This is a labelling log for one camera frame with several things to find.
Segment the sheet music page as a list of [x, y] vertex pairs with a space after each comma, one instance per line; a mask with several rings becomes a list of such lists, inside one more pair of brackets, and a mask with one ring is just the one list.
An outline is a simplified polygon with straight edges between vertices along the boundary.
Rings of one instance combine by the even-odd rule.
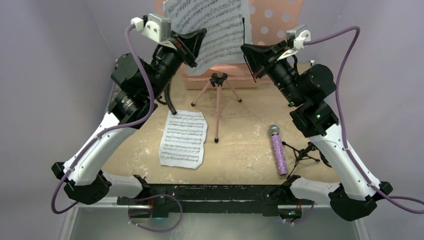
[[241, 46], [252, 42], [247, 0], [167, 0], [163, 5], [173, 31], [188, 34], [207, 30], [197, 66], [186, 69], [188, 76], [200, 76], [216, 65], [244, 62]]
[[197, 169], [203, 163], [208, 124], [202, 112], [168, 113], [158, 149], [162, 166]]

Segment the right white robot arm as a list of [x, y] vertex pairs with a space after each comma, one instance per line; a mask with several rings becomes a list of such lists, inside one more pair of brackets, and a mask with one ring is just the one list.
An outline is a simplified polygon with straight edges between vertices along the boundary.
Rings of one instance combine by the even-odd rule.
[[275, 45], [243, 44], [241, 51], [255, 78], [268, 76], [293, 107], [290, 116], [296, 128], [314, 144], [340, 178], [338, 183], [319, 182], [291, 175], [274, 192], [288, 204], [310, 200], [329, 205], [346, 221], [369, 216], [377, 201], [392, 191], [390, 183], [379, 181], [342, 139], [342, 125], [325, 98], [336, 90], [332, 71], [315, 64], [298, 73], [281, 58], [288, 51], [285, 41]]

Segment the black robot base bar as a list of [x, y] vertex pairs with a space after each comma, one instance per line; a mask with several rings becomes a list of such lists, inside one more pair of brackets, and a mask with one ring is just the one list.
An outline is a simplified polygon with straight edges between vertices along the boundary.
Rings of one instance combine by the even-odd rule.
[[152, 205], [154, 218], [170, 213], [261, 214], [274, 217], [283, 214], [284, 206], [296, 206], [295, 198], [283, 185], [236, 184], [150, 184], [135, 199], [119, 197], [118, 205]]

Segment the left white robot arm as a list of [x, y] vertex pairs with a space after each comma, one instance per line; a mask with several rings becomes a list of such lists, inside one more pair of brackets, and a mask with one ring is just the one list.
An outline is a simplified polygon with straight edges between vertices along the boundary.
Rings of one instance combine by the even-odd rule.
[[120, 92], [90, 139], [69, 160], [56, 162], [52, 172], [58, 187], [75, 203], [91, 205], [104, 197], [124, 197], [138, 205], [149, 199], [147, 182], [139, 175], [120, 176], [103, 171], [103, 166], [117, 148], [150, 118], [156, 99], [181, 65], [197, 66], [207, 30], [189, 33], [172, 31], [159, 43], [151, 62], [145, 62], [134, 48], [122, 55], [111, 75]]

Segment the pink folding music stand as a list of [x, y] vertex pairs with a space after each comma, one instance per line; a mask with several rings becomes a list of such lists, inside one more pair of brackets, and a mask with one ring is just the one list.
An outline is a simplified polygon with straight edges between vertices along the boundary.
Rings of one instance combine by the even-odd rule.
[[[159, 14], [165, 16], [164, 2], [167, 0], [157, 0], [154, 5]], [[286, 31], [292, 29], [298, 20], [303, 2], [301, 0], [247, 0], [249, 2], [250, 24], [249, 28], [252, 34], [253, 45], [272, 45], [286, 39]], [[252, 70], [246, 63], [250, 74], [253, 77]], [[200, 89], [202, 92], [207, 89], [216, 88], [221, 92], [225, 80], [228, 75], [226, 73], [213, 73], [209, 82]], [[229, 89], [235, 91], [228, 81]]]

